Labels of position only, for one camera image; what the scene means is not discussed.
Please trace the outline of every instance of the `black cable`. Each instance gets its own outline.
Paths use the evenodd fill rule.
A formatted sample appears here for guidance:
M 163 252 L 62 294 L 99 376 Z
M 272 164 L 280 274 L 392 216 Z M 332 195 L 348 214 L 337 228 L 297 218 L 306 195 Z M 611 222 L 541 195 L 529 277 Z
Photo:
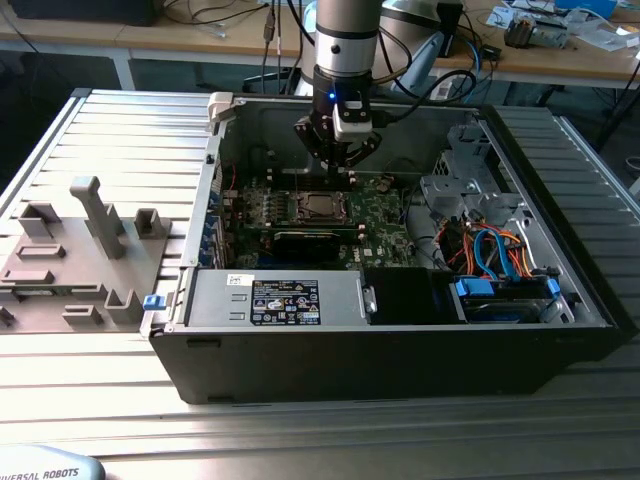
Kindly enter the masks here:
M 71 83 L 71 81 L 65 77 L 63 74 L 61 74 L 58 69 L 55 67 L 55 65 L 53 65 L 53 63 L 49 62 L 49 59 L 44 56 L 42 54 L 42 52 L 40 52 L 40 50 L 38 50 L 33 43 L 31 43 L 29 41 L 29 39 L 20 31 L 18 30 L 18 28 L 13 24 L 13 22 L 9 19 L 9 17 L 7 16 L 7 14 L 4 11 L 4 8 L 2 6 L 0 6 L 0 14 L 2 14 L 2 16 L 4 17 L 5 21 L 7 22 L 7 25 L 9 25 L 14 32 L 16 32 L 16 34 L 20 37 L 20 39 L 26 43 L 27 45 L 29 45 L 29 48 L 31 48 L 31 50 L 33 50 L 33 52 L 40 58 L 40 60 L 44 63 L 46 63 L 49 68 L 58 76 L 60 77 L 60 79 L 62 79 L 66 84 L 68 88 L 73 88 L 73 84 Z M 32 79 L 32 84 L 35 83 L 35 75 L 34 78 Z
M 433 92 L 442 82 L 444 82 L 448 78 L 455 77 L 457 75 L 464 75 L 465 77 L 471 79 L 471 86 L 464 93 L 461 93 L 451 98 L 447 98 L 445 100 L 425 102 L 425 100 L 429 97 L 431 92 Z M 460 100 L 461 98 L 464 98 L 469 93 L 471 93 L 473 89 L 476 88 L 476 84 L 477 84 L 476 76 L 467 70 L 452 70 L 450 72 L 447 72 L 444 75 L 442 75 L 440 78 L 438 78 L 435 82 L 433 82 L 433 84 L 429 88 L 427 88 L 422 95 L 420 95 L 420 98 L 418 98 L 414 102 L 414 104 L 411 105 L 404 113 L 401 113 L 400 115 L 390 115 L 390 117 L 387 118 L 387 121 L 388 123 L 395 123 L 395 122 L 399 122 L 400 120 L 404 120 L 413 112 L 415 112 L 418 109 L 418 107 L 423 103 L 425 103 L 426 105 L 446 105 L 448 103 L 453 103 L 457 100 Z
M 487 95 L 489 95 L 489 91 L 491 90 L 491 85 L 493 84 L 493 71 L 495 70 L 495 66 L 493 65 L 493 60 L 489 59 L 489 66 L 491 68 L 491 73 L 489 73 L 488 77 L 485 77 L 482 81 L 489 78 L 489 83 L 486 87 L 484 87 L 484 96 L 482 100 L 480 100 L 480 105 L 484 105 L 484 102 L 487 101 Z
M 222 18 L 216 18 L 214 20 L 207 20 L 207 21 L 204 21 L 204 22 L 200 22 L 200 21 L 197 21 L 197 22 L 194 22 L 194 21 L 185 22 L 184 20 L 180 20 L 179 18 L 172 17 L 171 15 L 169 15 L 169 13 L 167 11 L 167 9 L 170 8 L 171 6 L 173 6 L 176 3 L 176 1 L 177 0 L 172 0 L 167 5 L 165 5 L 165 7 L 164 7 L 164 16 L 167 17 L 172 22 L 179 23 L 180 25 L 209 25 L 211 23 L 218 23 L 218 22 L 222 22 L 224 20 L 230 20 L 232 18 L 239 17 L 240 15 L 245 15 L 247 13 L 257 12 L 258 10 L 262 10 L 263 8 L 269 7 L 268 3 L 263 3 L 259 7 L 250 8 L 248 10 L 243 10 L 241 12 L 236 12 L 236 13 L 234 13 L 232 15 L 227 15 L 226 17 L 222 17 Z
M 309 43 L 315 47 L 316 46 L 316 42 L 313 40 L 311 35 L 309 35 L 309 32 L 307 32 L 307 30 L 304 28 L 304 25 L 302 24 L 302 20 L 300 20 L 300 17 L 296 13 L 296 7 L 293 6 L 293 1 L 292 0 L 287 0 L 287 3 L 289 4 L 289 10 L 291 10 L 291 15 L 293 15 L 293 19 L 298 24 L 298 28 L 300 29 L 302 34 L 305 37 L 307 37 L 307 40 L 309 40 Z
M 600 89 L 593 87 L 591 90 L 593 90 L 593 93 L 596 94 L 596 96 L 609 108 L 613 107 L 613 104 L 615 102 L 612 103 L 612 99 L 611 97 L 607 96 L 604 92 L 601 92 Z
M 411 66 L 411 64 L 413 63 L 413 56 L 411 55 L 411 51 L 409 50 L 409 48 L 402 42 L 400 41 L 400 39 L 398 37 L 396 37 L 395 35 L 393 35 L 391 32 L 389 32 L 387 29 L 382 28 L 382 27 L 378 27 L 379 30 L 378 32 L 382 32 L 384 34 L 385 37 L 390 38 L 391 41 L 393 43 L 395 43 L 396 45 L 398 45 L 398 47 L 400 47 L 400 49 L 404 52 L 404 54 L 407 56 L 407 65 L 406 68 L 407 70 L 409 69 L 409 67 Z
M 622 120 L 624 120 L 624 117 L 627 115 L 629 110 L 631 110 L 635 106 L 639 98 L 640 98 L 640 88 L 637 88 L 633 94 L 633 97 L 631 97 L 631 100 L 627 102 L 627 104 L 624 107 L 622 107 L 622 109 L 619 110 L 618 113 L 614 114 L 611 117 L 611 120 L 608 122 L 608 125 L 603 129 L 602 133 L 598 137 L 598 141 L 596 143 L 597 152 L 602 150 L 602 148 L 606 145 L 609 138 L 611 138 L 611 135 L 615 133 L 615 131 L 618 129 L 618 127 L 622 123 Z
M 605 120 L 605 122 L 602 124 L 602 127 L 600 127 L 600 132 L 598 134 L 598 138 L 596 139 L 596 143 L 595 143 L 596 152 L 600 152 L 600 150 L 602 150 L 602 148 L 605 146 L 607 141 L 609 141 L 609 138 L 611 137 L 611 135 L 613 135 L 613 133 L 616 131 L 620 123 L 622 123 L 622 119 L 624 115 L 626 115 L 626 113 L 629 111 L 630 105 L 633 105 L 633 103 L 635 103 L 635 101 L 637 100 L 637 93 L 640 92 L 640 87 L 636 89 L 636 95 L 631 100 L 631 102 L 622 109 L 623 113 L 616 113 L 616 110 L 622 104 L 622 100 L 624 99 L 625 95 L 629 91 L 629 87 L 635 80 L 636 75 L 638 74 L 638 70 L 640 70 L 640 60 L 638 60 L 638 64 L 636 65 L 636 68 L 633 70 L 633 74 L 629 78 L 629 81 L 627 82 L 627 85 L 624 87 L 624 90 L 618 97 L 618 101 L 613 106 L 613 109 L 611 112 L 611 118 L 608 120 Z
M 469 30 L 471 32 L 471 35 L 473 36 L 473 43 L 475 44 L 478 51 L 480 51 L 480 49 L 484 45 L 482 42 L 482 38 L 480 37 L 479 34 L 476 33 L 475 29 L 473 28 L 473 23 L 471 22 L 471 19 L 469 18 L 469 15 L 467 14 L 467 12 L 462 12 L 462 15 L 467 20 L 467 23 L 469 24 L 469 28 L 463 25 L 458 25 L 458 26 L 462 27 L 465 30 Z
M 391 60 L 389 59 L 389 53 L 387 52 L 387 47 L 384 44 L 384 38 L 382 36 L 382 32 L 381 31 L 378 31 L 378 40 L 380 40 L 380 50 L 382 50 L 382 56 L 384 57 L 384 63 L 387 65 L 387 69 L 389 70 L 389 73 L 393 73 L 393 66 L 391 65 Z M 409 52 L 409 58 L 410 58 L 410 61 L 413 62 L 413 58 L 411 58 L 411 52 Z M 405 95 L 408 95 L 411 98 L 418 98 L 418 95 L 416 95 L 415 93 L 411 92 L 404 85 L 402 85 L 400 80 L 398 80 L 397 78 L 393 79 L 393 83 L 395 83 L 398 86 L 398 88 Z
M 267 55 L 269 55 L 269 45 L 273 41 L 273 35 L 276 30 L 276 0 L 271 0 L 271 8 L 267 13 L 267 19 L 265 20 L 264 30 L 262 32 L 262 38 L 264 39 L 264 55 L 262 56 L 262 74 L 260 75 L 260 83 L 262 85 L 262 94 L 266 93 L 264 87 L 264 75 L 265 67 L 267 65 Z
M 616 102 L 616 104 L 613 106 L 613 108 L 615 109 L 618 105 L 620 105 L 620 102 L 622 102 L 622 99 L 624 98 L 624 96 L 627 94 L 627 92 L 629 91 L 629 87 L 631 86 L 631 84 L 633 83 L 633 81 L 636 78 L 636 75 L 638 75 L 638 70 L 640 70 L 640 60 L 638 60 L 638 64 L 636 65 L 636 68 L 633 70 L 633 73 L 631 74 L 631 78 L 629 78 L 629 81 L 627 82 L 627 84 L 624 87 L 624 90 L 622 91 L 622 93 L 620 94 L 620 96 L 618 97 L 618 101 Z
M 302 0 L 298 0 L 298 13 L 300 14 L 300 16 L 302 16 Z M 298 58 L 296 58 L 296 61 L 293 64 L 293 67 L 291 67 L 291 72 L 289 73 L 289 77 L 287 78 L 287 83 L 284 86 L 285 95 L 290 94 L 291 80 L 293 79 L 293 74 L 296 71 L 296 68 L 298 68 L 298 64 L 302 59 L 302 51 L 304 49 L 304 36 L 302 35 L 302 31 L 299 32 L 299 36 L 300 36 L 300 51 L 298 52 Z
M 282 54 L 280 53 L 282 50 L 282 22 L 281 22 L 281 18 L 282 18 L 282 0 L 278 0 L 278 95 L 280 95 L 280 92 L 282 91 L 282 87 L 281 87 L 281 80 L 280 80 L 280 74 L 281 74 L 281 66 L 282 66 Z
M 260 84 L 262 86 L 262 94 L 264 95 L 266 93 L 265 88 L 264 88 L 264 75 L 265 75 L 265 69 L 267 66 L 267 55 L 269 54 L 269 43 L 268 42 L 264 42 L 264 55 L 262 56 L 262 65 L 261 65 L 261 75 L 260 75 Z
M 205 13 L 205 12 L 211 12 L 213 10 L 222 10 L 224 8 L 229 8 L 231 6 L 233 6 L 238 0 L 231 0 L 229 3 L 227 3 L 226 5 L 221 5 L 219 7 L 205 7 L 205 8 L 201 8 L 200 10 L 196 10 L 195 12 L 193 12 L 191 14 L 191 19 L 195 20 L 199 15 Z M 189 4 L 191 3 L 191 0 L 188 0 L 187 2 L 187 6 L 189 7 L 189 13 L 191 13 L 191 7 L 189 6 Z

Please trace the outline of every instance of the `table leg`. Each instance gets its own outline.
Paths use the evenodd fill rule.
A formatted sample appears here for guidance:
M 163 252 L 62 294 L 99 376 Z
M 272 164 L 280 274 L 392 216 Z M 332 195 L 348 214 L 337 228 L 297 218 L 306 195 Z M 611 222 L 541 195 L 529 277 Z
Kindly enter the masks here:
M 116 67 L 116 73 L 118 74 L 118 80 L 120 81 L 121 90 L 135 90 L 136 84 L 133 81 L 133 75 L 131 74 L 131 55 L 129 50 L 122 49 L 116 50 L 111 54 L 111 60 Z

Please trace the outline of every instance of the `wooden desk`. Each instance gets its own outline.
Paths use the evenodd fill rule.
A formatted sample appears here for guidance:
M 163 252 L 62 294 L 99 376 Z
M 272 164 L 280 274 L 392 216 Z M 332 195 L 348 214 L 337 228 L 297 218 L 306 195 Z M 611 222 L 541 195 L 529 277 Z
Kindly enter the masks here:
M 483 42 L 502 49 L 495 79 L 510 81 L 528 81 L 560 85 L 602 86 L 604 82 L 626 84 L 637 65 L 637 48 L 607 52 L 572 36 L 564 49 L 533 47 L 515 49 L 504 44 L 504 30 L 489 27 L 486 22 L 495 0 L 468 1 L 469 18 Z M 640 12 L 617 8 L 610 20 L 614 24 L 625 22 L 640 23 Z M 467 25 L 461 19 L 461 25 Z M 468 46 L 459 43 L 455 55 L 448 59 L 439 59 L 437 67 L 468 68 Z
M 215 5 L 217 0 L 192 0 L 195 11 Z M 474 29 L 486 43 L 502 49 L 494 79 L 515 82 L 583 85 L 622 88 L 635 68 L 637 50 L 624 49 L 609 53 L 571 38 L 563 50 L 534 47 L 513 49 L 506 47 L 503 31 L 488 27 L 486 21 L 497 0 L 468 2 L 469 16 Z M 154 59 L 203 63 L 236 63 L 259 65 L 264 43 L 262 31 L 268 9 L 224 21 L 226 37 L 220 38 L 201 27 L 181 25 L 161 18 L 153 27 L 132 27 L 97 22 L 69 22 L 55 20 L 23 20 L 0 0 L 0 5 L 12 23 L 44 53 L 106 56 L 113 60 L 122 88 L 135 89 L 129 68 L 131 59 Z M 202 20 L 210 20 L 236 13 L 255 5 L 249 1 L 236 2 L 231 8 L 205 13 Z M 282 65 L 290 66 L 298 53 L 298 29 L 286 8 L 282 8 Z M 181 1 L 170 14 L 189 20 L 186 3 Z M 640 22 L 640 13 L 618 9 L 613 22 Z M 272 42 L 268 65 L 276 64 L 276 42 Z M 0 17 L 0 49 L 30 51 L 13 29 Z M 468 47 L 458 42 L 451 58 L 438 59 L 434 74 L 442 75 L 456 68 L 469 68 Z

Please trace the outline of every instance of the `aluminum extrusion table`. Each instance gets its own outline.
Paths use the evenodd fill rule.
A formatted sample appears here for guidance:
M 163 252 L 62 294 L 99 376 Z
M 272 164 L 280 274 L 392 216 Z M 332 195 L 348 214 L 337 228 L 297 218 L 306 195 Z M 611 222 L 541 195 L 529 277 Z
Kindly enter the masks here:
M 84 215 L 77 174 L 129 215 L 174 221 L 157 290 L 176 281 L 207 96 L 93 91 L 68 101 L 0 197 L 0 255 L 29 200 Z M 640 477 L 640 342 L 533 396 L 191 406 L 137 334 L 0 336 L 0 444 L 99 458 L 110 478 Z

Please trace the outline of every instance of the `workbench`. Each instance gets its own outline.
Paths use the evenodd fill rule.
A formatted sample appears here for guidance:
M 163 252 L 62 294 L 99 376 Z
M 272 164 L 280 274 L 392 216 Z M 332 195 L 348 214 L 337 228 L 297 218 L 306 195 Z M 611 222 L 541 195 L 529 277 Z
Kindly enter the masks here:
M 84 216 L 66 192 L 97 175 L 120 215 L 173 220 L 156 291 L 175 288 L 207 100 L 79 92 L 0 197 L 0 255 L 27 201 Z M 640 476 L 638 340 L 523 397 L 192 406 L 136 333 L 0 335 L 0 370 L 0 444 L 92 455 L 119 480 Z
M 531 48 L 528 50 L 506 47 L 503 30 L 484 24 L 497 0 L 468 2 L 469 16 L 474 29 L 483 41 L 502 49 L 495 80 L 541 83 L 547 85 L 581 85 L 602 88 L 624 88 L 636 61 L 637 49 L 624 49 L 609 53 L 571 38 L 563 50 Z M 203 6 L 215 5 L 213 0 L 192 0 L 195 11 Z M 203 20 L 220 18 L 255 5 L 236 2 L 230 8 L 202 15 Z M 264 52 L 262 31 L 268 9 L 225 21 L 226 38 L 220 38 L 199 27 L 176 24 L 160 18 L 153 27 L 133 27 L 122 24 L 96 22 L 70 22 L 55 20 L 24 20 L 16 18 L 13 10 L 0 0 L 12 23 L 43 53 L 60 53 L 110 58 L 115 66 L 122 89 L 134 90 L 130 60 L 151 59 L 202 63 L 232 63 L 260 65 Z M 186 4 L 181 2 L 172 9 L 172 15 L 188 21 Z M 288 8 L 282 8 L 282 66 L 291 66 L 298 53 L 298 28 Z M 614 23 L 640 23 L 640 12 L 618 8 L 611 19 Z M 272 42 L 267 65 L 276 65 L 276 42 Z M 0 50 L 29 52 L 27 45 L 2 18 L 0 18 Z M 469 68 L 468 47 L 458 42 L 450 58 L 438 59 L 433 75 L 440 76 L 457 68 Z

